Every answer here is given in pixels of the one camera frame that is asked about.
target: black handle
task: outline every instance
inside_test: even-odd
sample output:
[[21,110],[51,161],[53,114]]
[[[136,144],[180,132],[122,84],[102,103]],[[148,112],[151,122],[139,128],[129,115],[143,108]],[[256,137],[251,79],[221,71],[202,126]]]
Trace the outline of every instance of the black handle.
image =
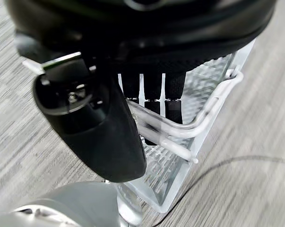
[[76,106],[59,106],[47,105],[53,97],[48,97],[49,89],[39,76],[34,82],[35,101],[89,168],[111,182],[137,179],[145,173],[146,158],[135,121],[117,82],[110,77],[98,78],[93,93],[73,104]]

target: white plastic bar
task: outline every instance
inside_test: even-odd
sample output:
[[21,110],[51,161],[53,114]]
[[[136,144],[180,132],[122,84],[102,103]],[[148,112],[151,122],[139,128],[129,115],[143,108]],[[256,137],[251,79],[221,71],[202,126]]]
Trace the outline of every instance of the white plastic bar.
[[145,139],[158,144],[159,146],[173,152],[174,154],[178,155],[179,157],[192,161],[194,163],[198,163],[198,159],[195,157],[192,157],[191,151],[182,147],[181,145],[169,140],[165,136],[161,135],[160,133],[153,131],[151,129],[148,129],[145,126],[137,125],[138,132],[141,136],[143,136]]
[[211,122],[217,111],[219,111],[221,105],[223,105],[226,97],[229,95],[233,87],[242,80],[243,74],[241,72],[237,72],[235,78],[221,82],[214,90],[211,97],[208,99],[204,109],[200,114],[197,115],[196,118],[198,120],[195,122],[198,122],[198,125],[194,128],[181,129],[178,127],[173,127],[173,125],[176,123],[150,110],[147,110],[136,103],[128,102],[128,104],[133,117],[138,124],[149,124],[150,126],[156,128],[158,131],[162,131],[163,133],[167,133],[168,135],[178,138],[193,138],[207,128],[208,124]]

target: black cable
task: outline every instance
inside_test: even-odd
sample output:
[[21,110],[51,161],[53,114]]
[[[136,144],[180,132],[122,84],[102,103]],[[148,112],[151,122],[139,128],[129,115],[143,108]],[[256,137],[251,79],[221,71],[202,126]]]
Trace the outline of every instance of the black cable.
[[215,164],[211,166],[209,169],[207,169],[204,173],[200,175],[200,177],[195,180],[192,185],[185,191],[185,193],[180,197],[180,199],[176,202],[176,204],[167,212],[167,214],[154,226],[152,227],[157,227],[160,224],[166,220],[166,218],[171,214],[171,212],[176,208],[176,206],[182,201],[182,199],[186,196],[186,194],[196,186],[196,184],[202,180],[207,174],[211,173],[215,169],[218,169],[222,166],[225,166],[227,164],[230,164],[232,162],[239,162],[239,161],[265,161],[265,162],[275,162],[275,163],[280,163],[280,164],[285,164],[285,159],[282,158],[277,158],[277,157],[267,157],[267,156],[257,156],[257,155],[251,155],[251,156],[240,156],[240,157],[233,157],[227,160],[224,160],[222,162],[219,162],[218,164]]

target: gray carpet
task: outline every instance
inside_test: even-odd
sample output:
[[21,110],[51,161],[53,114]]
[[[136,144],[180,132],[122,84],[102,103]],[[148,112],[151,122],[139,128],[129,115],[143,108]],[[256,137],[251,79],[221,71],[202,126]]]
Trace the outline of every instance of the gray carpet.
[[[181,192],[226,158],[285,158],[285,0],[257,39],[243,73]],[[30,91],[33,78],[16,54],[13,24],[0,1],[0,212],[70,182],[101,180],[39,113]],[[143,226],[162,217],[148,206],[143,210]],[[161,226],[285,227],[285,165],[223,166],[199,182]]]

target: transparent acrylic stand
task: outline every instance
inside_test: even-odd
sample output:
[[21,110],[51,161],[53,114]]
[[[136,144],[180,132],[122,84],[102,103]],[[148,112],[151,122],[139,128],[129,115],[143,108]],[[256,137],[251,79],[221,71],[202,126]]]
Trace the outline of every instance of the transparent acrylic stand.
[[[187,72],[181,98],[183,123],[190,123],[195,117],[198,118],[201,113],[206,113],[207,115],[203,122],[195,128],[197,132],[193,138],[169,136],[168,139],[187,148],[191,152],[192,157],[197,157],[232,88],[243,79],[240,70],[253,44],[254,42],[234,54],[218,60],[211,60]],[[141,103],[144,103],[143,97],[139,96],[139,100]],[[163,96],[161,96],[160,102],[161,112],[164,113]],[[190,168],[195,163],[187,161],[161,146],[148,146],[144,143],[144,139],[142,140],[147,157],[146,173],[139,179],[126,182],[125,185],[157,212],[165,213],[175,199]]]

